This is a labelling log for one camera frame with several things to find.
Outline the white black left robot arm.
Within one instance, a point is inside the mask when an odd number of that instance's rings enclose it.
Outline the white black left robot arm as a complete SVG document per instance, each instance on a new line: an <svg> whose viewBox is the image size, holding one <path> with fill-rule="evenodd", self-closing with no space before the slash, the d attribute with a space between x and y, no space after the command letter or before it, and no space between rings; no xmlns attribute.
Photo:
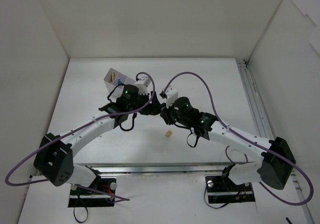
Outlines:
<svg viewBox="0 0 320 224"><path fill-rule="evenodd" d="M96 193L100 187L99 173L88 166L74 164L74 157L90 142L120 126L130 114L158 115L162 107L164 104L158 101L154 91L140 94L137 86L124 85L116 101L99 108L101 113L84 128L79 127L70 135L46 134L33 165L54 186L69 183L81 185L87 193Z"/></svg>

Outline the yellow eraser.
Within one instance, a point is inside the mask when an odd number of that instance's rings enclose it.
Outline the yellow eraser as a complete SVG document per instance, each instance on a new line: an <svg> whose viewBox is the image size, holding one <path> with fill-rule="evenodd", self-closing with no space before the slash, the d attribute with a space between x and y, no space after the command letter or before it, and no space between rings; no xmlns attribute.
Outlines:
<svg viewBox="0 0 320 224"><path fill-rule="evenodd" d="M172 132L169 130L165 135L166 135L167 138L170 138L171 135L172 135Z"/></svg>

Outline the yellow highlighter pen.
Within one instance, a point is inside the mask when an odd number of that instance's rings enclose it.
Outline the yellow highlighter pen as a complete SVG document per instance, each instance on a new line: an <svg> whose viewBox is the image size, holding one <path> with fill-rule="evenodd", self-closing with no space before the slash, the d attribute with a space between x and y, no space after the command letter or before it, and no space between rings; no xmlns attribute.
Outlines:
<svg viewBox="0 0 320 224"><path fill-rule="evenodd" d="M114 81L115 81L115 78L116 78L116 74L114 72L112 72L110 74L110 83L112 84Z"/></svg>

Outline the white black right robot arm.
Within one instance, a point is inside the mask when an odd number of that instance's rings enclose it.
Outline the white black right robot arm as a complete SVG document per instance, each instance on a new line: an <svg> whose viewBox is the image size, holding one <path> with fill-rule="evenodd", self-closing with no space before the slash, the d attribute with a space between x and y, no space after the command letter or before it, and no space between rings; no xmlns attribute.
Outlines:
<svg viewBox="0 0 320 224"><path fill-rule="evenodd" d="M162 107L161 117L167 125L179 123L195 135L197 139L219 142L246 154L254 160L253 164L240 167L233 164L225 168L221 177L222 186L232 190L244 182L263 182L277 190L284 189L296 163L288 143L277 137L267 139L236 130L235 135L210 113L194 108L187 97L167 97Z"/></svg>

